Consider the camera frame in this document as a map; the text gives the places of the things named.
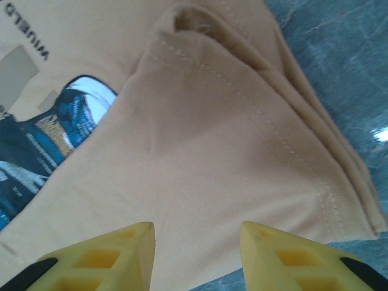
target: seam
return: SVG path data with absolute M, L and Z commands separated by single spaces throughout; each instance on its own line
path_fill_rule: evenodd
M 254 106 L 254 108 L 256 109 L 256 112 L 259 113 L 259 115 L 261 115 L 262 118 L 264 118 L 264 120 L 266 121 L 266 123 L 268 123 L 270 126 L 272 126 L 272 128 L 274 129 L 274 131 L 277 133 L 277 137 L 280 138 L 282 140 L 282 144 L 290 151 L 290 153 L 292 153 L 293 155 L 295 155 L 296 157 L 299 157 L 298 159 L 300 161 L 303 162 L 304 165 L 308 166 L 307 163 L 302 159 L 302 157 L 300 157 L 298 154 L 296 154 L 290 147 L 289 145 L 286 144 L 286 142 L 281 138 L 281 136 L 278 134 L 278 132 L 276 131 L 274 125 L 268 120 L 268 118 L 266 118 L 263 113 L 257 109 L 256 105 L 249 99 L 247 99 L 230 81 L 226 80 L 226 78 L 222 77 L 219 73 L 217 73 L 216 71 L 214 71 L 212 68 L 204 65 L 204 64 L 197 64 L 193 59 L 191 58 L 188 58 L 187 56 L 185 56 L 185 54 L 183 54 L 183 52 L 181 52 L 180 50 L 174 48 L 174 47 L 171 47 L 169 46 L 165 41 L 163 41 L 162 39 L 158 39 L 159 42 L 165 44 L 169 49 L 172 49 L 177 55 L 179 55 L 180 57 L 182 57 L 183 60 L 185 61 L 188 61 L 190 62 L 191 64 L 194 64 L 194 65 L 200 65 L 201 67 L 205 67 L 207 68 L 208 70 L 210 70 L 213 74 L 216 74 L 218 78 L 220 78 L 222 81 L 224 81 L 226 84 L 228 84 L 229 87 L 232 87 L 234 89 L 234 91 L 237 93 L 237 95 L 239 95 L 243 100 L 246 100 L 247 102 L 249 102 L 251 105 Z M 205 82 L 202 80 L 202 78 L 200 78 L 200 76 L 197 76 L 197 75 L 194 75 L 192 73 L 187 73 L 185 72 L 184 70 L 182 69 L 179 69 L 165 61 L 163 61 L 163 59 L 161 59 L 160 57 L 154 55 L 148 48 L 146 50 L 146 52 L 152 57 L 154 58 L 155 60 L 157 60 L 158 62 L 162 63 L 163 65 L 165 66 L 168 66 L 170 67 L 171 69 L 174 69 L 184 75 L 187 75 L 187 76 L 192 76 L 194 78 L 196 78 L 197 80 L 199 80 L 201 83 L 205 84 L 206 86 L 208 86 L 209 88 L 211 88 L 214 92 L 217 93 L 217 95 L 219 95 L 220 97 L 222 97 L 222 99 L 226 100 L 235 110 L 237 110 L 240 114 L 242 114 L 246 120 L 249 121 L 249 123 L 251 123 L 251 125 L 253 125 L 254 127 L 256 127 L 259 131 L 259 134 L 262 136 L 262 138 L 264 139 L 264 141 L 266 142 L 266 144 L 271 148 L 272 152 L 274 154 L 276 154 L 276 156 L 281 160 L 283 161 L 287 168 L 290 169 L 291 171 L 295 172 L 295 169 L 291 168 L 290 164 L 278 153 L 278 151 L 274 148 L 273 145 L 271 145 L 271 143 L 269 143 L 268 139 L 264 136 L 264 134 L 262 133 L 262 131 L 260 130 L 260 128 L 255 124 L 255 122 L 249 117 L 247 116 L 241 109 L 239 109 L 237 106 L 231 104 L 229 102 L 229 100 L 219 91 L 217 90 L 216 88 L 214 88 L 212 85 L 210 85 L 209 83 Z M 314 178 L 315 179 L 318 179 L 319 181 L 321 181 L 319 179 L 319 177 L 317 177 L 316 174 L 313 174 Z M 322 211 L 322 214 L 323 214 L 323 218 L 324 218 L 324 222 L 325 222 L 325 225 L 327 227 L 327 230 L 329 231 L 329 235 L 331 236 L 331 239 L 332 241 L 334 241 L 334 236 L 333 236 L 333 232 L 332 232 L 332 229 L 330 228 L 329 226 L 329 220 L 327 218 L 327 213 L 326 213 L 326 210 L 325 210 L 325 207 L 324 207 L 324 203 L 323 203 L 323 197 L 322 197 L 322 194 L 317 191 L 317 189 L 314 187 L 314 185 L 311 184 L 311 187 L 312 189 L 314 190 L 314 192 L 317 194 L 320 202 L 321 202 L 321 211 Z
M 251 42 L 248 35 L 245 33 L 243 28 L 240 25 L 240 22 L 237 20 L 236 16 L 232 13 L 232 10 L 229 8 L 228 4 L 225 2 L 225 0 L 221 0 L 226 12 L 230 16 L 230 18 L 233 20 L 233 22 L 236 24 L 237 29 L 240 31 L 240 33 L 243 35 L 246 41 Z

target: table surface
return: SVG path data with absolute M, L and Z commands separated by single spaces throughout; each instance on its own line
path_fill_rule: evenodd
M 266 2 L 321 102 L 368 165 L 388 214 L 388 1 Z M 388 277 L 388 233 L 331 246 Z M 193 291 L 240 290 L 242 270 Z

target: folded t-shirt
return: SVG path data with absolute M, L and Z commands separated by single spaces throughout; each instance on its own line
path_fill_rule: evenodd
M 127 54 L 141 59 L 91 137 L 0 233 L 1 283 L 45 253 L 139 221 L 155 223 L 152 290 L 241 267 L 245 220 L 322 243 L 387 229 L 366 166 L 264 3 L 174 2 L 131 2 L 138 30 L 127 38 L 148 42 Z

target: printed graphic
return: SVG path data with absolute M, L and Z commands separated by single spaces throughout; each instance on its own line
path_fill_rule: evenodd
M 17 121 L 2 107 L 0 230 L 92 134 L 115 98 L 116 93 L 100 80 L 79 76 L 63 88 L 48 111 L 28 121 Z

